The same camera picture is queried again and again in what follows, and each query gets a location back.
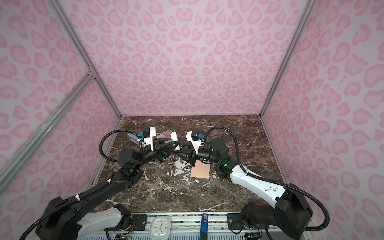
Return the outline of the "peach paper envelope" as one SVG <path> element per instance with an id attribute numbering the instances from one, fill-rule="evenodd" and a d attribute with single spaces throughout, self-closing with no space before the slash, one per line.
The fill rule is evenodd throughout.
<path id="1" fill-rule="evenodd" d="M 196 162 L 195 166 L 192 167 L 191 177 L 200 179 L 209 179 L 210 176 L 210 165 L 202 162 Z"/>

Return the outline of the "white glue stick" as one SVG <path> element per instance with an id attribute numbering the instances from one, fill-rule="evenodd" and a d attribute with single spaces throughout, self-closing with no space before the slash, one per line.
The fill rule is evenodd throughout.
<path id="1" fill-rule="evenodd" d="M 178 139 L 178 135 L 176 132 L 171 132 L 171 139 L 172 139 L 172 142 L 179 142 L 179 139 Z M 175 150 L 176 151 L 179 151 L 181 148 L 180 148 L 180 144 L 177 144 L 175 145 Z"/>

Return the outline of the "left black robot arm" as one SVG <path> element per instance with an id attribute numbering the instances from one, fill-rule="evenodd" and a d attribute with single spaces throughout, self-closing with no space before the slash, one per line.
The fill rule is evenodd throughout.
<path id="1" fill-rule="evenodd" d="M 41 240 L 75 240 L 84 230 L 80 220 L 108 198 L 135 185 L 144 172 L 140 169 L 145 163 L 163 162 L 178 147 L 177 133 L 170 138 L 156 138 L 156 129 L 137 136 L 139 151 L 123 149 L 115 160 L 121 168 L 103 183 L 100 183 L 78 195 L 63 200 L 57 197 L 50 201 L 44 214 L 21 235 L 25 240 L 33 231 Z"/>

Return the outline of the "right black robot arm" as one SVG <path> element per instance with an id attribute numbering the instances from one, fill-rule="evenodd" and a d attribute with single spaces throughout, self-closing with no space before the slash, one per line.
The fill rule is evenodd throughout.
<path id="1" fill-rule="evenodd" d="M 235 154 L 230 156 L 229 147 L 222 138 L 207 141 L 214 130 L 227 132 L 235 143 Z M 330 214 L 324 204 L 293 184 L 263 178 L 247 169 L 240 160 L 239 142 L 231 130 L 222 126 L 209 129 L 206 134 L 189 131 L 187 143 L 175 147 L 173 153 L 192 166 L 216 165 L 220 179 L 244 187 L 262 198 L 265 206 L 248 203 L 241 211 L 245 228 L 255 225 L 278 227 L 293 240 L 299 240 L 304 232 L 318 232 L 330 224 Z"/>

